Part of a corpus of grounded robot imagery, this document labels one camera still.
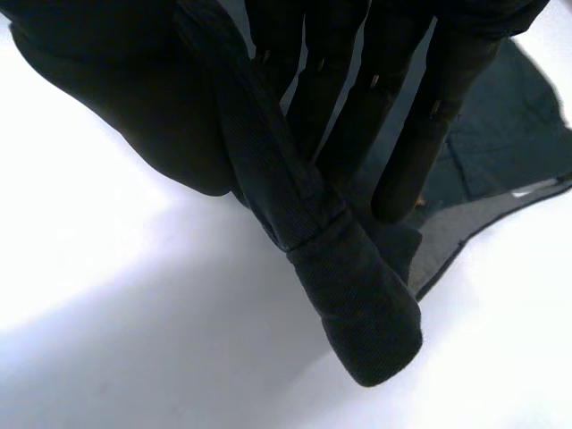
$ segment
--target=black fabric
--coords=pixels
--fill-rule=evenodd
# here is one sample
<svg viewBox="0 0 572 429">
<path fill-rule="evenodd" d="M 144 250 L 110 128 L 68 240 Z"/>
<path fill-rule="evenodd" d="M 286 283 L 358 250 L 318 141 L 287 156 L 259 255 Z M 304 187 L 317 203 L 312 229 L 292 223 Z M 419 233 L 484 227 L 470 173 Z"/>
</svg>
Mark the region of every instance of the black fabric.
<svg viewBox="0 0 572 429">
<path fill-rule="evenodd" d="M 149 112 L 156 99 L 163 101 L 160 106 L 170 99 L 173 105 L 166 107 L 178 119 L 186 116 L 194 124 L 197 101 L 209 100 L 211 92 L 214 117 L 240 187 L 236 192 L 287 253 L 349 373 L 364 386 L 387 380 L 421 347 L 420 312 L 414 295 L 382 259 L 343 199 L 296 152 L 275 97 L 257 79 L 242 37 L 224 9 L 210 0 L 179 2 L 173 20 L 175 34 L 164 42 L 159 57 L 167 65 L 181 66 L 178 76 L 170 76 L 181 91 L 197 84 L 210 88 L 202 99 L 181 99 L 179 91 L 149 91 L 149 84 L 165 85 L 164 63 L 145 62 L 150 65 L 140 71 L 149 79 L 138 80 L 138 74 L 131 74 L 129 85 L 122 78 L 130 74 L 132 64 L 127 70 L 118 65 L 110 69 L 63 59 L 37 49 L 18 25 L 13 26 L 17 47 L 32 67 L 117 126 L 136 150 L 142 148 L 141 132 L 164 125 L 148 116 L 145 119 L 153 125 L 141 123 L 138 128 L 142 119 L 138 102 L 146 104 L 143 111 Z M 190 74 L 193 67 L 204 73 Z M 105 91 L 98 91 L 99 85 Z M 170 137 L 170 122 L 167 125 L 164 132 Z M 178 135 L 190 139 L 187 132 L 192 128 L 186 128 L 183 120 L 178 125 L 182 127 Z M 165 143 L 167 150 L 181 150 L 178 144 L 184 142 L 161 141 L 160 134 L 153 137 L 157 150 Z M 153 154 L 145 155 L 154 162 Z"/>
<path fill-rule="evenodd" d="M 0 0 L 0 10 L 16 20 L 22 4 L 30 2 Z M 101 3 L 88 4 L 96 7 Z M 225 0 L 223 4 L 247 35 L 242 3 Z M 427 292 L 462 243 L 495 219 L 570 186 L 555 181 L 524 198 L 509 193 L 539 178 L 553 179 L 570 172 L 571 145 L 570 132 L 559 118 L 550 86 L 514 46 L 506 44 L 499 59 L 475 84 L 483 87 L 478 94 L 471 93 L 455 132 L 448 136 L 424 189 L 426 204 L 414 212 L 407 225 L 381 227 L 365 202 L 371 198 L 415 95 L 429 35 L 414 55 L 411 73 L 372 152 L 349 185 L 346 205 L 296 154 L 273 95 L 256 79 L 246 48 L 228 17 L 210 1 L 183 5 L 177 9 L 175 19 L 182 37 L 170 27 L 166 37 L 136 38 L 134 55 L 123 56 L 123 52 L 101 59 L 97 57 L 105 50 L 96 49 L 94 55 L 84 57 L 76 50 L 72 57 L 66 57 L 69 52 L 56 52 L 60 46 L 49 41 L 42 42 L 38 49 L 30 43 L 34 39 L 31 35 L 40 40 L 43 27 L 28 28 L 26 20 L 20 21 L 24 22 L 20 28 L 26 31 L 16 27 L 13 35 L 18 48 L 40 74 L 102 116 L 157 170 L 206 194 L 234 191 L 252 209 L 270 238 L 287 252 L 323 319 L 332 347 L 363 385 L 386 380 L 414 357 L 422 338 L 413 294 L 421 297 Z M 153 11 L 139 13 L 148 17 Z M 122 15 L 123 19 L 126 16 L 137 21 L 139 15 L 128 13 Z M 122 32 L 129 32 L 129 27 L 102 25 L 99 32 L 113 35 L 109 36 L 111 40 L 123 37 Z M 84 34 L 80 31 L 75 37 L 73 45 L 80 43 Z M 94 40 L 94 35 L 85 37 Z M 360 35 L 354 60 L 361 43 Z M 349 69 L 341 99 L 356 73 L 356 67 Z M 521 79 L 510 80 L 515 75 Z M 167 83 L 167 76 L 177 80 L 174 86 Z M 196 87 L 201 87 L 199 92 L 193 92 Z M 487 97 L 487 91 L 497 96 Z M 517 127 L 517 115 L 525 116 L 522 121 L 536 115 L 534 109 L 522 108 L 523 101 L 529 104 L 532 99 L 541 105 L 538 126 L 503 134 L 501 119 L 512 120 Z M 204 103 L 213 110 L 203 113 Z M 157 120 L 152 113 L 161 108 L 171 113 L 159 115 Z M 338 103 L 334 115 L 340 109 Z M 464 139 L 462 127 L 468 123 L 465 112 L 471 112 L 471 123 L 483 136 L 478 144 Z M 203 122 L 210 121 L 210 114 L 216 119 L 217 132 L 210 125 L 202 128 Z M 206 135 L 195 139 L 196 132 Z M 473 148 L 489 139 L 495 141 L 495 146 L 486 149 L 488 154 L 475 156 Z M 542 148 L 549 148 L 547 152 L 552 156 L 541 158 L 532 169 L 527 153 Z M 200 165 L 193 164 L 200 164 L 201 150 L 221 149 L 221 157 L 211 159 L 220 166 L 223 180 L 218 171 L 201 171 Z M 518 154 L 523 168 L 488 170 L 498 153 L 504 153 L 506 159 Z M 476 172 L 472 179 L 463 166 Z M 474 189 L 487 183 L 486 193 L 468 192 L 471 181 Z M 421 243 L 416 230 L 423 233 Z M 401 281 L 407 278 L 409 291 Z"/>
<path fill-rule="evenodd" d="M 299 65 L 302 27 L 308 51 L 287 120 L 298 152 L 308 161 L 319 147 L 348 76 L 367 0 L 246 0 L 254 58 L 278 99 Z"/>
</svg>

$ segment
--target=finger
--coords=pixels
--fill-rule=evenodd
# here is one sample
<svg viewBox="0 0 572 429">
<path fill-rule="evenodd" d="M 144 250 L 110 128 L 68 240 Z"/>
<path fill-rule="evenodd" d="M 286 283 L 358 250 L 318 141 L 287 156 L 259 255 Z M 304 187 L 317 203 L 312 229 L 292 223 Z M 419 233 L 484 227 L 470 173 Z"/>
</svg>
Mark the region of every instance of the finger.
<svg viewBox="0 0 572 429">
<path fill-rule="evenodd" d="M 405 80 L 411 56 L 433 15 L 394 2 L 373 2 L 366 20 L 362 63 L 316 165 L 343 188 L 358 171 Z"/>
<path fill-rule="evenodd" d="M 378 220 L 397 223 L 415 208 L 467 92 L 500 43 L 437 23 L 424 77 L 374 192 L 372 211 Z"/>
<path fill-rule="evenodd" d="M 306 16 L 308 57 L 287 119 L 300 154 L 312 158 L 348 77 L 367 0 L 315 0 Z"/>
<path fill-rule="evenodd" d="M 298 71 L 304 0 L 245 0 L 255 65 L 281 99 Z"/>
</svg>

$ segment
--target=black glove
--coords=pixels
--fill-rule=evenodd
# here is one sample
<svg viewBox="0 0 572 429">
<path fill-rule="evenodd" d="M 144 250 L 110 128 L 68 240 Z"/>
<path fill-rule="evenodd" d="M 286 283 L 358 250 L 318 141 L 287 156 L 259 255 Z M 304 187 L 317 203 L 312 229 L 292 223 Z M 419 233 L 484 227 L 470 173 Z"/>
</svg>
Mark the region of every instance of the black glove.
<svg viewBox="0 0 572 429">
<path fill-rule="evenodd" d="M 415 298 L 302 160 L 216 2 L 4 0 L 0 11 L 26 60 L 157 170 L 208 195 L 241 194 L 358 383 L 381 383 L 413 359 L 422 343 Z"/>
<path fill-rule="evenodd" d="M 380 221 L 402 221 L 414 209 L 471 85 L 501 41 L 528 29 L 547 2 L 373 0 L 356 83 L 316 161 L 324 177 L 343 189 L 354 176 L 436 15 L 425 76 L 372 201 Z"/>
</svg>

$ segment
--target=white backdrop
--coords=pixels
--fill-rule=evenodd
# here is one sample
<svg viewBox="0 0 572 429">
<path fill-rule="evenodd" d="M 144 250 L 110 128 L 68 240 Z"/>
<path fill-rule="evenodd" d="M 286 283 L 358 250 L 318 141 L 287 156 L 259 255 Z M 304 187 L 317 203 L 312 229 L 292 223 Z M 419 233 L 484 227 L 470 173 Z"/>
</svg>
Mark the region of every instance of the white backdrop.
<svg viewBox="0 0 572 429">
<path fill-rule="evenodd" d="M 572 118 L 572 6 L 517 38 Z M 142 162 L 0 21 L 0 427 L 572 427 L 572 194 L 471 241 L 371 390 L 233 198 Z"/>
</svg>

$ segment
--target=gloved hand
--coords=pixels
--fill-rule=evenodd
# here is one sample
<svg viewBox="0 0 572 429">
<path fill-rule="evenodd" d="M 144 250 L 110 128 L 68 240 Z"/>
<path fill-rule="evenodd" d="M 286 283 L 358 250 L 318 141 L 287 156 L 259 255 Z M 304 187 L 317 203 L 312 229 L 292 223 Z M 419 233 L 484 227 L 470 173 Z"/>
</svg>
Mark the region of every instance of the gloved hand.
<svg viewBox="0 0 572 429">
<path fill-rule="evenodd" d="M 343 188 L 358 170 L 436 16 L 425 75 L 372 200 L 378 220 L 405 219 L 472 84 L 495 58 L 501 41 L 526 31 L 547 3 L 373 0 L 357 80 L 316 161 L 324 177 Z"/>
<path fill-rule="evenodd" d="M 159 172 L 208 195 L 243 196 L 293 264 L 358 383 L 382 383 L 414 358 L 423 342 L 415 297 L 295 150 L 275 97 L 219 4 L 18 1 L 0 0 L 0 12 L 41 75 L 121 132 Z"/>
<path fill-rule="evenodd" d="M 400 92 L 412 54 L 436 16 L 425 76 L 372 201 L 378 220 L 403 220 L 419 200 L 427 175 L 475 79 L 492 62 L 501 41 L 527 30 L 547 3 L 372 0 L 357 80 L 316 160 L 325 179 L 343 189 L 357 172 Z M 299 152 L 309 159 L 347 76 L 350 47 L 363 5 L 355 2 L 350 6 L 335 0 L 246 0 L 246 4 L 257 45 L 256 61 L 261 63 L 261 71 L 278 97 L 298 68 L 301 22 L 304 12 L 307 14 L 307 68 L 300 75 L 288 120 Z M 338 13 L 344 7 L 347 12 Z M 327 25 L 316 31 L 318 22 Z M 334 40 L 341 42 L 332 52 L 343 54 L 338 56 L 342 61 L 337 64 L 344 65 L 325 71 L 321 67 L 328 64 L 331 54 L 315 42 L 315 35 L 327 40 L 332 37 L 331 31 L 340 33 Z"/>
</svg>

